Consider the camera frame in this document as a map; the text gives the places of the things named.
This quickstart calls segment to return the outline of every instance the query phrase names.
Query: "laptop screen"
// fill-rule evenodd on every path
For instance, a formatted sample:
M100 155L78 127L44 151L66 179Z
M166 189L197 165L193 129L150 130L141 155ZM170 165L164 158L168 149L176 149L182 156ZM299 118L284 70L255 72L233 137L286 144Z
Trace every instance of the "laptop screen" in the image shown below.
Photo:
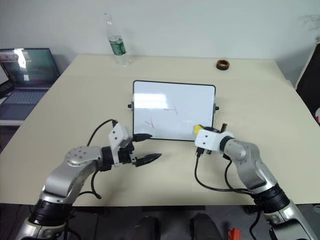
M0 64L16 87L49 87L60 76L48 48L0 49Z

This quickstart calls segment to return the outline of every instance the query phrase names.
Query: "plastic water bottle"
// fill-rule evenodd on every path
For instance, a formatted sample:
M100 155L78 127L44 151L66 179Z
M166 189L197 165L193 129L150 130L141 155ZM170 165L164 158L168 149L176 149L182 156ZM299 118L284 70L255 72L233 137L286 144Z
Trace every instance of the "plastic water bottle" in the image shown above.
M114 25L111 15L105 13L104 17L106 21L106 34L115 56L115 60L120 66L127 67L130 65L131 61L127 54L122 36L118 28Z

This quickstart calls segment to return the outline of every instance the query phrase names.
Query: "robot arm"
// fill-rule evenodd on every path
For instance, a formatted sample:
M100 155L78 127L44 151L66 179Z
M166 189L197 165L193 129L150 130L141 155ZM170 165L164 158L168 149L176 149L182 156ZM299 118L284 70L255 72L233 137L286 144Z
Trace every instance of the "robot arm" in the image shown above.
M238 141L230 132L206 129L199 130L195 145L220 152L236 165L239 178L271 224L270 236L273 240L318 239L297 206L287 198L276 178L262 162L256 145Z
M64 231L66 221L73 213L72 204L90 174L108 171L132 163L136 167L148 164L161 156L149 154L143 158L134 156L132 142L140 142L152 137L150 134L135 134L127 127L114 122L108 138L110 146L80 146L71 149L46 179L40 198L27 218L16 240L23 238L55 239Z

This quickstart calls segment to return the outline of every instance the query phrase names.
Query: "yellow marker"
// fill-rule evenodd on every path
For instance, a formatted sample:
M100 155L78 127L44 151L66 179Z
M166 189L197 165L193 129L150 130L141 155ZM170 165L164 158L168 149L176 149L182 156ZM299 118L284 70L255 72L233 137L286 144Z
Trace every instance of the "yellow marker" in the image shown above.
M201 125L195 125L194 126L194 134L198 134L200 129L204 129Z

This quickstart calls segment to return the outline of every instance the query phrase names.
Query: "laptop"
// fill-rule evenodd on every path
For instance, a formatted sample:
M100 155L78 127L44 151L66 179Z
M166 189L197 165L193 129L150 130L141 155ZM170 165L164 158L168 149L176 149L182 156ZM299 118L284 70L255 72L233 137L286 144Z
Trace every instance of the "laptop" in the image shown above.
M0 89L11 92L0 120L25 120L60 76L49 48L0 49L0 65L8 77Z

